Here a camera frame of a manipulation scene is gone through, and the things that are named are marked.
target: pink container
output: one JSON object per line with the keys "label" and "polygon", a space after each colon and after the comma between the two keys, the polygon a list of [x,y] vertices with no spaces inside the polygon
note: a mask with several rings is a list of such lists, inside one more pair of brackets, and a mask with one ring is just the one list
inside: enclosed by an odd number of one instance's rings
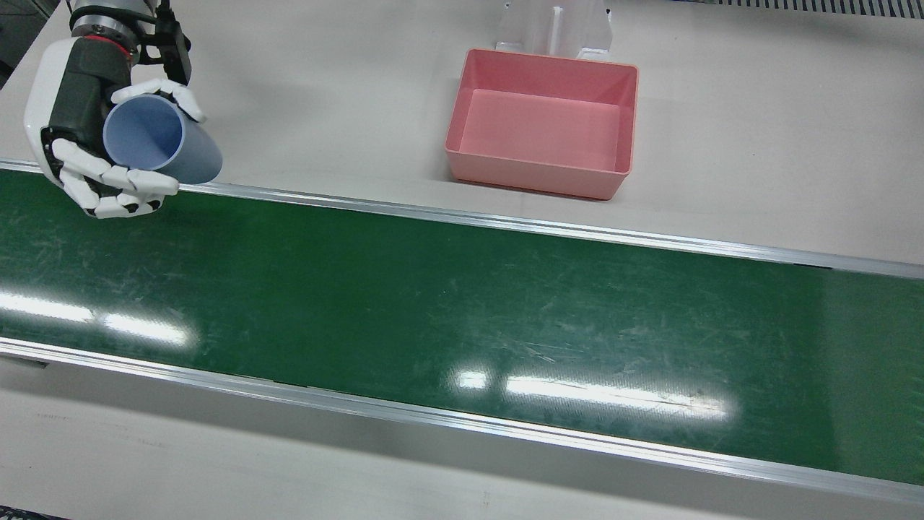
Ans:
{"label": "pink container", "polygon": [[632,165],[638,69],[468,51],[446,154],[459,180],[613,198]]}

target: robotic hand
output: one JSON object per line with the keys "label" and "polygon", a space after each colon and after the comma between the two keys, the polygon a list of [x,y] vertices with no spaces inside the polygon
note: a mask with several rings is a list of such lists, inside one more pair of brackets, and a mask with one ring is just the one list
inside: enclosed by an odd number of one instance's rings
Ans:
{"label": "robotic hand", "polygon": [[[26,104],[32,152],[51,182],[91,217],[136,217],[157,210],[178,182],[166,175],[114,165],[103,147],[103,123],[114,105],[142,93],[202,114],[189,82],[189,40],[169,0],[78,0],[72,38],[45,50]],[[156,46],[160,57],[151,57]],[[131,85],[136,64],[164,65],[169,79]]]}

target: metal edge strip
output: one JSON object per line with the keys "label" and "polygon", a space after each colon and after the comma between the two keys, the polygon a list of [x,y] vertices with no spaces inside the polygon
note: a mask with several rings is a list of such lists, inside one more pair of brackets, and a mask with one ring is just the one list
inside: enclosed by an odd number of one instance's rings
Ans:
{"label": "metal edge strip", "polygon": [[[0,168],[11,168],[20,171],[40,172],[34,162],[10,160],[0,158]],[[388,215],[392,217],[409,217],[420,220],[430,220],[449,224],[463,224],[482,228],[506,229],[524,231],[557,237],[604,241],[626,245],[637,245],[680,251],[685,253],[713,254],[749,260],[762,260],[781,264],[798,264],[802,266],[817,266],[831,269],[868,273],[908,279],[924,279],[924,265],[905,264],[876,260],[871,258],[857,258],[838,254],[813,253],[769,246],[749,245],[729,241],[714,241],[695,239],[660,233],[631,231],[627,229],[611,229],[597,226],[579,224],[566,224],[549,220],[538,220],[522,217],[504,217],[500,215],[487,215],[462,210],[431,208],[409,204],[374,202],[346,197],[318,195],[302,192],[288,192],[270,188],[257,188],[222,182],[209,182],[206,184],[183,184],[183,192],[221,195],[240,199],[269,201],[285,204],[312,205],[333,209],[345,209]]]}
{"label": "metal edge strip", "polygon": [[0,354],[34,361],[87,366],[121,374],[171,381],[204,390],[307,406],[341,414],[359,415],[410,425],[450,427],[539,442],[726,477],[743,477],[770,484],[795,486],[865,499],[924,505],[924,487],[878,478],[859,477],[790,464],[764,462],[651,442],[607,437],[560,427],[535,425],[415,404],[389,402],[331,390],[296,387],[264,379],[229,376],[25,340],[0,338]]}

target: green conveyor belt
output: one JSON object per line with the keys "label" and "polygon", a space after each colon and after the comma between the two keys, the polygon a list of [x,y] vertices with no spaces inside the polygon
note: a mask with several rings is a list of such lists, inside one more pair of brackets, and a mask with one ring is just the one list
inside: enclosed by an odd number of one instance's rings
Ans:
{"label": "green conveyor belt", "polygon": [[924,281],[0,172],[0,336],[924,484]]}

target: blue plastic cup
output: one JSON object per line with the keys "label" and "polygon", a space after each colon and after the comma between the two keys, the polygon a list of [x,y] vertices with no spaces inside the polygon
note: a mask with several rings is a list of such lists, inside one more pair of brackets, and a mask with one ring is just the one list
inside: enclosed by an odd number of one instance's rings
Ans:
{"label": "blue plastic cup", "polygon": [[116,105],[103,124],[103,145],[119,165],[158,171],[185,184],[208,182],[222,169],[215,141],[160,95],[142,94]]}

